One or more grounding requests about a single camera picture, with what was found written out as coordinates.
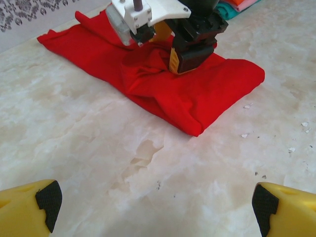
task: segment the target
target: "white debris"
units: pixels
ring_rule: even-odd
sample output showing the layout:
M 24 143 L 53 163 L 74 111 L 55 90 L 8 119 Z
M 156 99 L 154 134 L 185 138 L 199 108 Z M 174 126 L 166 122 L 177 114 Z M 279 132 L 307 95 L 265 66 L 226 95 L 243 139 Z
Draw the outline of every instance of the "white debris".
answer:
M 249 104 L 249 105 L 245 105 L 243 108 L 249 110 L 252 105 L 253 105 L 253 103 L 251 103 L 251 104 Z
M 288 151 L 291 153 L 291 152 L 295 152 L 296 149 L 294 147 L 291 147 L 291 148 L 288 149 Z

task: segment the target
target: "black rubber tip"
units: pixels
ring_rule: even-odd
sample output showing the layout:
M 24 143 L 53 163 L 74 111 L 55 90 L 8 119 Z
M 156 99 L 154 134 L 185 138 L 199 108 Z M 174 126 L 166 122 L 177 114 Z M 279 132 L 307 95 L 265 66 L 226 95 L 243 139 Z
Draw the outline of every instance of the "black rubber tip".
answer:
M 142 0 L 133 0 L 135 11 L 143 10 L 143 1 Z
M 252 207 L 261 235 L 267 237 L 270 230 L 270 216 L 277 213 L 278 198 L 259 184 L 252 197 Z
M 58 182 L 54 181 L 44 189 L 38 191 L 35 198 L 39 208 L 45 210 L 46 226 L 53 233 L 63 199 Z

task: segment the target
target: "folded fabric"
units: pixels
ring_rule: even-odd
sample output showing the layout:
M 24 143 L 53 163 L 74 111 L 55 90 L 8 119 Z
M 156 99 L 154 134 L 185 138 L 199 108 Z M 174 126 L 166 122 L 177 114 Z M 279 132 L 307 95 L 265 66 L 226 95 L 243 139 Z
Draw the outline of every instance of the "folded fabric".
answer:
M 245 0 L 225 0 L 225 2 L 230 3 L 231 5 L 240 5 Z
M 241 4 L 234 6 L 236 11 L 242 12 L 252 6 L 253 4 L 259 2 L 260 0 L 244 0 Z
M 240 4 L 235 4 L 231 0 L 221 0 L 220 2 L 226 2 L 230 4 L 237 12 L 242 12 L 259 1 L 260 0 L 244 0 Z
M 264 81 L 257 65 L 215 53 L 198 69 L 178 76 L 168 70 L 171 40 L 126 47 L 105 11 L 91 19 L 76 12 L 76 19 L 80 24 L 62 32 L 50 30 L 38 41 L 192 136 Z
M 226 20 L 231 20 L 237 15 L 239 15 L 239 12 L 237 12 L 233 6 L 227 2 L 219 2 L 215 9 L 219 11 L 219 14 Z

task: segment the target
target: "white marble surface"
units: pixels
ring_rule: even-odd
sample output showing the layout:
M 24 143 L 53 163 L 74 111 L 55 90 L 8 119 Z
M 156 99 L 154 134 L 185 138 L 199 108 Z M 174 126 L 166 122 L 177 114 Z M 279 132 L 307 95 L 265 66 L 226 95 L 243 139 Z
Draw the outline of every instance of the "white marble surface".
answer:
M 257 182 L 316 193 L 315 9 L 262 0 L 230 21 L 216 52 L 266 81 L 198 138 L 34 39 L 0 54 L 0 189 L 58 180 L 52 237 L 259 237 Z

